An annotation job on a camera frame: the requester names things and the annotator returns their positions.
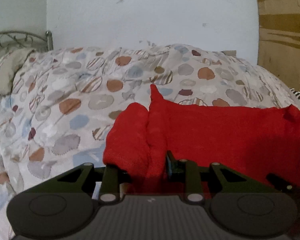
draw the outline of red cloth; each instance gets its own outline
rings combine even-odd
[[[138,193],[164,191],[165,156],[220,162],[263,183],[274,173],[300,186],[300,111],[178,105],[151,85],[149,111],[133,103],[106,138],[105,164],[126,170]]]

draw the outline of white wall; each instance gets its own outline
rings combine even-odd
[[[47,0],[0,0],[0,31],[44,34],[46,27]]]
[[[258,27],[257,0],[47,1],[55,48],[186,43],[256,63]]]

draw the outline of circular cover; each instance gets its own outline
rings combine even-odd
[[[284,193],[218,193],[210,211],[225,228],[253,237],[282,234],[297,217],[296,204]]]
[[[67,235],[92,212],[92,200],[85,193],[21,193],[7,206],[15,233],[33,238]]]

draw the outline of red cloth corner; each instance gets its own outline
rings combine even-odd
[[[133,103],[117,117],[103,162],[126,170],[135,192],[162,193],[167,150],[199,166],[220,162],[263,183],[274,173],[300,186],[300,111],[179,105],[151,85],[149,112]]]

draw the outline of patterned bedsheet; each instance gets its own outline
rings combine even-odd
[[[0,98],[0,239],[13,236],[15,194],[84,162],[103,166],[114,120],[132,102],[148,107],[151,83],[178,104],[300,108],[262,67],[188,45],[33,53]]]

